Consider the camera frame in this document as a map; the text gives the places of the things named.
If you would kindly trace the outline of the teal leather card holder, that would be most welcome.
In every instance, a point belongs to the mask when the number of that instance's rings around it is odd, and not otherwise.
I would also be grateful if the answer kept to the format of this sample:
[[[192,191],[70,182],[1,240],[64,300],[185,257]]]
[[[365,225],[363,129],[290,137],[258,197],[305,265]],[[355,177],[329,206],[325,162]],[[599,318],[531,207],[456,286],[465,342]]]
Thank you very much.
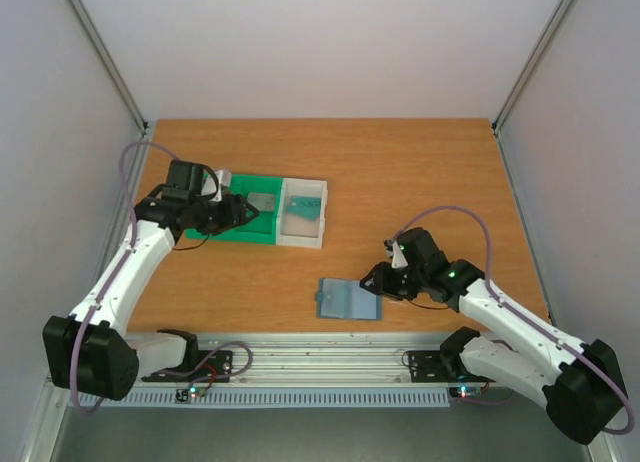
[[[379,321],[383,316],[382,297],[364,290],[358,281],[321,278],[314,300],[321,319]]]

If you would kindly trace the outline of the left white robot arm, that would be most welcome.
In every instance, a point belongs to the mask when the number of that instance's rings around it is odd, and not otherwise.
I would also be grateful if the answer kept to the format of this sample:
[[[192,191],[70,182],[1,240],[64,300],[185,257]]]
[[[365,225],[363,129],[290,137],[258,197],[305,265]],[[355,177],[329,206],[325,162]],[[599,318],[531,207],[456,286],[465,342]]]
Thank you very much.
[[[161,329],[126,341],[129,320],[160,263],[183,234],[218,236],[247,225],[259,209],[231,190],[227,170],[173,160],[167,178],[133,208],[133,222],[112,260],[66,317],[52,316],[42,336],[53,384],[99,399],[123,399],[137,380],[195,377],[206,358],[196,335]]]

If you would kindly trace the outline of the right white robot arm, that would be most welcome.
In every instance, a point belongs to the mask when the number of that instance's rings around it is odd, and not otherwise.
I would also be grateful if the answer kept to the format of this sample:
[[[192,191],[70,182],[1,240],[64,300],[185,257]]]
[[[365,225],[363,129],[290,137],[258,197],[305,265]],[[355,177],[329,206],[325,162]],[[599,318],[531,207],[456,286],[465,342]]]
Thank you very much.
[[[471,318],[500,337],[494,342],[462,327],[439,348],[452,379],[496,382],[541,407],[572,441],[588,445],[620,412],[626,435],[635,425],[614,350],[600,339],[586,343],[543,321],[502,292],[471,262],[449,260],[431,234],[413,228],[385,243],[388,260],[360,280],[362,289],[397,301],[421,294]]]

